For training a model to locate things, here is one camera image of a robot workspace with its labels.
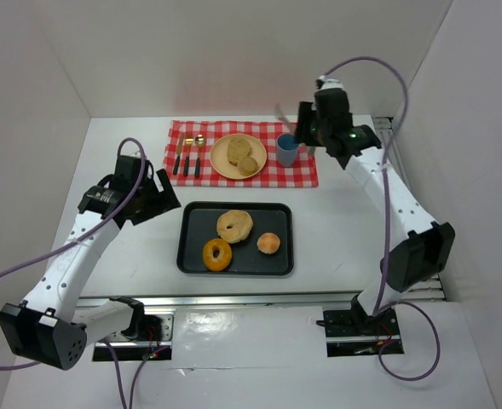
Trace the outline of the metal tongs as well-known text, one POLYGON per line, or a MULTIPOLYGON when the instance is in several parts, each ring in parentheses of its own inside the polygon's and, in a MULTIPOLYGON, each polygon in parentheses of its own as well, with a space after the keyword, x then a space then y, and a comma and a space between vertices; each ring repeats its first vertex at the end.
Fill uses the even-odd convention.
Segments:
MULTIPOLYGON (((282 108, 280 106, 279 103, 276 103, 275 106, 274 106, 274 112, 275 112, 275 116, 277 117, 277 119, 282 122, 284 124, 284 126, 293 134, 293 135, 296 135, 296 125, 291 122, 288 117, 284 114, 284 112, 282 111, 282 108)), ((306 153, 310 156, 310 157, 314 157, 315 155, 315 150, 316 148, 315 147, 309 147, 307 145, 305 145, 304 143, 301 143, 301 146, 304 146, 305 147, 305 151, 306 153)))

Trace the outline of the speckled oval bread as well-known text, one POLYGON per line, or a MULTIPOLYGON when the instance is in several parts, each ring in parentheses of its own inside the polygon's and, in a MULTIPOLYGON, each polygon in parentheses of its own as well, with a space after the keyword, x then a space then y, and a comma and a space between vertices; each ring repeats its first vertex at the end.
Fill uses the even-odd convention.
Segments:
POLYGON ((227 149, 228 162, 233 166, 237 166, 241 159, 251 155, 251 151, 251 144, 245 138, 231 138, 227 149))

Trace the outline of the small round muffin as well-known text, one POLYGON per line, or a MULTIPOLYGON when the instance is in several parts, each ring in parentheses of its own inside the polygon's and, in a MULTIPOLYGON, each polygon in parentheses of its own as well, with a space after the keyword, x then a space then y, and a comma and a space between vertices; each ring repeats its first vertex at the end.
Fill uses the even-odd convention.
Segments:
POLYGON ((253 157, 245 156, 237 163, 237 169, 242 176, 251 176, 257 171, 258 164, 253 157))

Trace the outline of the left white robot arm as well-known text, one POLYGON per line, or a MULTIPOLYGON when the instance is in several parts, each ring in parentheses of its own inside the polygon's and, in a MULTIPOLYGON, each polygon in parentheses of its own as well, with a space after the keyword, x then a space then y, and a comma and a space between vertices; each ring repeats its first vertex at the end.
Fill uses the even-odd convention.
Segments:
POLYGON ((160 320, 134 298, 110 297, 101 306, 76 310, 102 253, 126 222, 146 222, 180 207, 166 170, 148 160, 120 155, 115 171, 83 196, 66 242, 41 280, 16 305, 0 311, 0 327, 11 351, 61 370, 73 368, 84 349, 115 332, 143 337, 160 320))

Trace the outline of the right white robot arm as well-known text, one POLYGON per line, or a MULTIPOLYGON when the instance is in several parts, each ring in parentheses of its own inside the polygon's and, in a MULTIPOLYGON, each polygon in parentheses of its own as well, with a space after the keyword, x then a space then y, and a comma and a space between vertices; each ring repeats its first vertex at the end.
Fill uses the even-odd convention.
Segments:
POLYGON ((307 147, 324 147, 364 189, 384 219, 379 277, 352 299, 345 319, 365 331, 414 285, 446 267, 454 228, 438 222, 414 198, 372 129, 354 125, 349 97, 338 82, 319 82, 314 101, 300 102, 295 138, 307 147))

